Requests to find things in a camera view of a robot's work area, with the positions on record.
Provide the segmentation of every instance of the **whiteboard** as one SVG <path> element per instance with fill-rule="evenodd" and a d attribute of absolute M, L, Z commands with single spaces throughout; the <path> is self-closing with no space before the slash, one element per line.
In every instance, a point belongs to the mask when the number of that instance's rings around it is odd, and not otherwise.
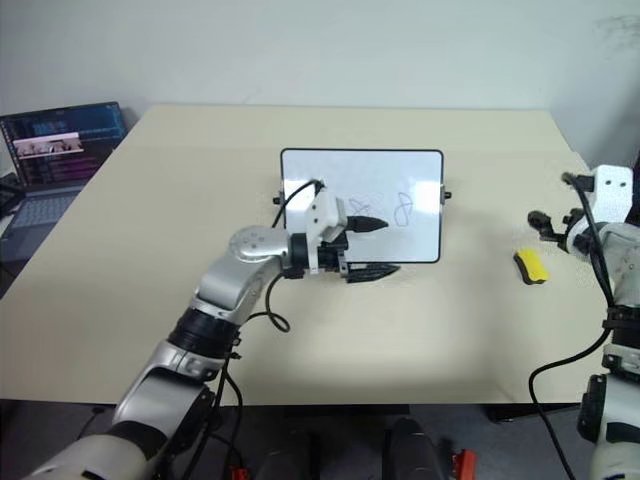
<path fill-rule="evenodd" d="M 432 263 L 440 259 L 443 163 L 439 150 L 282 151 L 284 197 L 311 179 L 344 201 L 347 215 L 385 220 L 389 227 L 347 232 L 351 263 Z M 289 233 L 305 231 L 313 187 L 296 195 L 285 211 Z"/>

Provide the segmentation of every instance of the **black wire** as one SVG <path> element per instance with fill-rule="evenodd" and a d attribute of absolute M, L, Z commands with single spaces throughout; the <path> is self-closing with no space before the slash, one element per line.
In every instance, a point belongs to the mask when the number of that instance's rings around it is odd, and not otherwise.
<path fill-rule="evenodd" d="M 9 275 L 11 278 L 13 278 L 14 280 L 16 279 L 16 275 L 14 275 L 7 267 L 5 267 L 2 263 L 0 263 L 0 268 L 2 270 L 4 270 L 5 272 L 7 272 L 7 275 Z"/>
<path fill-rule="evenodd" d="M 288 331 L 291 330 L 291 324 L 289 323 L 289 321 L 286 318 L 284 318 L 282 315 L 278 313 L 274 313 L 271 310 L 271 292 L 273 291 L 273 287 L 278 282 L 278 280 L 280 280 L 283 277 L 284 277 L 284 274 L 279 273 L 278 275 L 275 276 L 273 280 L 271 280 L 271 282 L 269 283 L 269 286 L 267 287 L 267 292 L 264 295 L 265 310 L 263 312 L 252 313 L 251 315 L 249 315 L 249 318 L 247 318 L 247 321 L 256 317 L 268 317 L 269 320 L 271 320 L 271 323 L 273 324 L 273 326 L 276 327 L 281 332 L 287 333 Z"/>
<path fill-rule="evenodd" d="M 96 418 L 98 418 L 99 415 L 102 415 L 105 412 L 105 409 L 103 407 L 93 407 L 91 409 L 91 412 L 92 412 L 91 417 L 89 417 L 89 419 L 85 422 L 85 424 L 80 429 L 80 432 L 78 432 L 78 435 L 76 436 L 76 440 L 80 440 L 82 437 L 85 436 L 85 434 L 87 433 L 87 430 L 89 429 L 93 421 Z"/>
<path fill-rule="evenodd" d="M 589 259 L 591 260 L 591 267 L 593 268 L 593 273 L 596 277 L 596 280 L 598 281 L 598 284 L 600 285 L 600 288 L 604 293 L 605 299 L 607 301 L 607 306 L 613 307 L 615 305 L 615 301 L 613 298 L 613 293 L 611 291 L 611 282 L 609 281 L 609 270 L 607 269 L 607 262 L 604 257 L 604 249 L 602 247 L 602 241 L 600 240 L 600 235 L 598 234 L 598 228 L 596 226 L 595 219 L 593 218 L 593 212 L 591 211 L 589 200 L 587 199 L 587 196 L 584 190 L 582 189 L 582 187 L 580 186 L 580 184 L 578 183 L 574 175 L 570 173 L 564 173 L 562 175 L 562 180 L 568 183 L 569 185 L 571 185 L 573 189 L 576 191 L 576 193 L 578 194 L 578 197 L 580 198 L 580 203 L 582 204 L 582 209 L 584 211 L 584 215 L 589 225 L 589 232 L 591 234 L 591 240 L 592 240 L 589 246 Z M 595 352 L 598 348 L 600 348 L 604 344 L 604 342 L 609 337 L 610 332 L 611 332 L 610 329 L 604 329 L 604 331 L 602 332 L 602 335 L 600 335 L 600 337 L 585 350 L 571 357 L 567 357 L 563 360 L 558 360 L 557 362 L 552 362 L 552 363 L 543 365 L 542 367 L 535 369 L 533 372 L 531 372 L 531 375 L 529 375 L 529 382 L 528 382 L 529 395 L 531 396 L 531 400 L 533 401 L 533 404 L 536 406 L 536 409 L 538 411 L 538 414 L 540 415 L 540 418 L 542 418 L 542 421 L 544 422 L 544 425 L 547 428 L 547 432 L 549 433 L 549 437 L 551 437 L 553 446 L 555 447 L 556 452 L 558 453 L 558 457 L 560 458 L 562 467 L 564 468 L 564 471 L 566 472 L 570 480 L 575 480 L 576 477 L 573 474 L 573 471 L 571 470 L 571 466 L 567 461 L 567 457 L 565 456 L 564 451 L 562 450 L 562 446 L 560 445 L 558 436 L 556 435 L 556 432 L 553 429 L 553 425 L 551 425 L 551 421 L 549 420 L 549 417 L 547 417 L 547 414 L 545 413 L 544 409 L 542 408 L 542 405 L 540 404 L 540 402 L 538 401 L 538 398 L 536 397 L 536 393 L 534 389 L 534 380 L 542 372 L 551 370 L 552 368 L 561 367 L 563 365 L 568 365 L 570 363 L 577 362 L 578 360 L 581 360 L 587 357 L 588 355 L 591 355 L 593 352 Z"/>
<path fill-rule="evenodd" d="M 182 480 L 188 480 L 193 471 L 196 468 L 196 465 L 200 461 L 200 457 L 202 456 L 202 452 L 204 451 L 204 447 L 207 444 L 207 440 L 213 433 L 215 424 L 215 415 L 218 412 L 218 408 L 220 408 L 220 402 L 222 401 L 222 392 L 224 391 L 224 384 L 227 381 L 227 370 L 229 368 L 229 358 L 227 358 L 222 366 L 222 370 L 220 372 L 220 381 L 218 382 L 218 390 L 216 391 L 216 398 L 213 402 L 213 406 L 209 411 L 209 415 L 207 415 L 207 422 L 202 431 L 202 436 L 200 437 L 200 441 L 198 442 L 198 446 L 196 447 L 193 455 L 191 456 L 191 460 L 189 460 L 189 465 L 185 469 L 182 474 Z"/>
<path fill-rule="evenodd" d="M 227 455 L 224 459 L 224 466 L 222 468 L 222 474 L 220 475 L 221 480 L 226 480 L 227 473 L 229 472 L 229 466 L 231 465 L 231 455 L 235 449 L 236 438 L 238 437 L 238 431 L 240 430 L 240 423 L 242 422 L 242 407 L 244 406 L 244 402 L 242 400 L 242 393 L 240 393 L 240 388 L 236 382 L 231 378 L 229 372 L 226 373 L 227 382 L 233 389 L 236 394 L 236 398 L 238 400 L 238 412 L 236 414 L 236 421 L 233 425 L 233 430 L 231 431 L 231 438 L 229 438 L 229 448 L 227 449 Z"/>
<path fill-rule="evenodd" d="M 605 298 L 607 299 L 607 306 L 613 307 L 615 305 L 613 299 L 613 293 L 611 291 L 611 283 L 609 281 L 609 270 L 607 268 L 607 262 L 604 258 L 604 249 L 602 248 L 602 241 L 600 240 L 600 235 L 598 234 L 598 227 L 596 226 L 595 219 L 593 218 L 593 212 L 591 211 L 591 207 L 589 206 L 589 200 L 587 199 L 587 195 L 584 193 L 584 190 L 578 183 L 576 177 L 570 173 L 563 173 L 562 180 L 567 182 L 569 185 L 573 187 L 573 189 L 578 194 L 578 198 L 580 199 L 580 203 L 582 204 L 582 210 L 584 211 L 584 216 L 587 219 L 587 223 L 589 224 L 589 232 L 591 233 L 591 245 L 595 250 L 594 254 L 597 259 L 597 263 L 600 267 L 600 272 L 596 271 L 595 264 L 592 260 L 592 266 L 594 267 L 594 273 L 596 274 L 596 279 L 604 292 Z"/>
<path fill-rule="evenodd" d="M 293 197 L 295 197 L 297 194 L 299 194 L 301 191 L 303 191 L 305 188 L 311 185 L 315 185 L 317 190 L 324 187 L 324 183 L 322 183 L 320 180 L 313 179 L 313 180 L 309 180 L 307 183 L 305 183 L 301 187 L 298 187 L 296 190 L 294 190 L 294 192 L 291 195 L 289 195 L 287 199 L 284 201 L 284 203 L 280 206 L 280 209 L 278 210 L 278 214 L 276 215 L 275 220 L 271 224 L 271 228 L 275 228 L 278 225 L 278 222 L 280 221 L 280 217 L 282 217 L 282 214 L 284 213 L 285 209 L 287 208 L 287 205 L 289 205 L 289 202 L 293 199 Z"/>
<path fill-rule="evenodd" d="M 238 466 L 240 468 L 244 468 L 244 459 L 242 458 L 240 450 L 238 450 L 235 445 L 232 445 L 229 440 L 224 438 L 222 435 L 218 435 L 217 433 L 212 433 L 211 435 L 209 435 L 209 438 L 213 438 L 214 440 L 224 443 L 227 447 L 231 448 L 231 451 L 236 456 L 236 459 L 238 461 Z"/>
<path fill-rule="evenodd" d="M 602 335 L 600 335 L 600 337 L 598 338 L 598 340 L 596 340 L 590 347 L 586 348 L 582 352 L 576 355 L 573 355 L 571 357 L 565 358 L 564 360 L 558 360 L 557 362 L 548 363 L 546 365 L 543 365 L 542 367 L 536 368 L 533 372 L 531 372 L 531 375 L 529 376 L 529 395 L 531 395 L 531 399 L 533 400 L 533 403 L 536 406 L 536 409 L 538 410 L 538 414 L 540 415 L 540 417 L 542 418 L 542 421 L 547 427 L 547 431 L 549 432 L 549 436 L 551 437 L 551 441 L 553 442 L 553 445 L 556 447 L 556 451 L 558 452 L 558 456 L 560 457 L 562 466 L 564 467 L 565 472 L 567 472 L 567 476 L 571 480 L 575 480 L 576 477 L 573 475 L 573 472 L 571 471 L 571 467 L 567 462 L 567 458 L 564 455 L 564 451 L 560 446 L 560 442 L 558 441 L 556 432 L 554 431 L 553 426 L 551 425 L 551 422 L 547 417 L 547 414 L 542 409 L 542 405 L 540 405 L 540 403 L 538 402 L 538 398 L 536 397 L 536 394 L 533 388 L 533 381 L 542 372 L 551 370 L 552 368 L 561 367 L 563 365 L 568 365 L 569 363 L 577 362 L 578 360 L 581 360 L 584 357 L 591 355 L 598 348 L 600 348 L 602 344 L 607 340 L 609 333 L 610 333 L 610 329 L 605 329 L 604 332 L 602 332 Z"/>

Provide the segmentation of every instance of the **beige tabletop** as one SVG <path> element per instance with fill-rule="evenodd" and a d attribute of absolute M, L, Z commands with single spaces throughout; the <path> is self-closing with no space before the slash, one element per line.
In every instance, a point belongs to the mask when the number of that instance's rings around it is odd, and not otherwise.
<path fill-rule="evenodd" d="M 437 264 L 281 282 L 273 305 L 291 333 L 249 322 L 231 367 L 248 404 L 527 402 L 532 369 L 599 334 L 588 265 L 526 224 L 532 209 L 559 220 L 576 207 L 559 177 L 585 169 L 547 113 L 164 105 L 0 302 L 1 396 L 116 402 L 228 238 L 272 219 L 285 147 L 439 148 L 453 198 Z M 522 282 L 521 247 L 549 282 Z M 578 401 L 599 361 L 545 374 L 539 397 Z"/>

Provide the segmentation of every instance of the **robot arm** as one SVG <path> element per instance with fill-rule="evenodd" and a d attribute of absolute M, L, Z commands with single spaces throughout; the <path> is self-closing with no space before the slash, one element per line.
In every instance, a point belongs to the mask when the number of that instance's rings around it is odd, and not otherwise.
<path fill-rule="evenodd" d="M 584 190 L 602 245 L 605 272 L 614 285 L 603 323 L 613 332 L 602 360 L 610 373 L 591 377 L 578 431 L 596 444 L 592 479 L 640 479 L 640 228 L 624 223 L 632 206 L 632 175 L 628 168 L 603 165 L 592 176 L 571 181 Z M 556 233 L 551 219 L 539 211 L 529 214 L 529 224 L 542 240 L 595 263 L 586 215 L 585 209 L 572 210 L 563 219 L 564 234 Z"/>
<path fill-rule="evenodd" d="M 150 477 L 160 458 L 195 441 L 214 399 L 206 382 L 216 378 L 240 342 L 238 330 L 264 286 L 280 276 L 302 278 L 306 269 L 344 274 L 345 230 L 386 226 L 374 218 L 347 217 L 342 201 L 322 188 L 307 210 L 306 233 L 260 226 L 237 232 L 118 404 L 111 429 L 73 443 L 29 478 Z"/>

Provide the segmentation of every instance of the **white board frame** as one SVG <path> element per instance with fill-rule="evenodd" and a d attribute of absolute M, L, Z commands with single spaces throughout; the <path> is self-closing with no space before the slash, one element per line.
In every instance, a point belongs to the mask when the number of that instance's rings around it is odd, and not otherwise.
<path fill-rule="evenodd" d="M 337 168 L 336 163 L 350 162 L 345 168 Z M 378 162 L 379 168 L 371 173 L 370 163 Z M 349 263 L 436 263 L 440 259 L 442 243 L 442 206 L 444 202 L 444 154 L 437 149 L 345 149 L 345 148 L 286 148 L 280 154 L 280 169 L 282 177 L 283 197 L 287 198 L 300 185 L 312 178 L 326 183 L 327 187 L 345 202 L 348 215 L 361 214 L 382 218 L 389 223 L 389 227 L 371 233 L 354 234 L 347 232 L 349 249 L 345 258 Z M 411 170 L 411 176 L 403 175 Z M 354 205 L 354 197 L 349 191 L 348 179 L 362 178 L 362 182 L 375 178 L 378 191 L 375 193 L 379 200 L 365 201 L 366 205 L 358 212 L 358 205 Z M 406 196 L 410 213 L 406 212 L 402 203 L 403 191 L 418 192 L 417 185 L 421 185 L 423 201 L 421 210 L 414 209 L 415 200 Z M 389 199 L 397 195 L 399 205 L 407 221 L 415 211 L 422 212 L 415 219 L 411 235 L 407 235 L 409 225 L 401 225 L 397 218 L 393 218 Z M 304 212 L 313 199 L 313 188 L 309 187 L 291 200 L 285 211 L 285 227 L 289 233 L 304 232 Z"/>

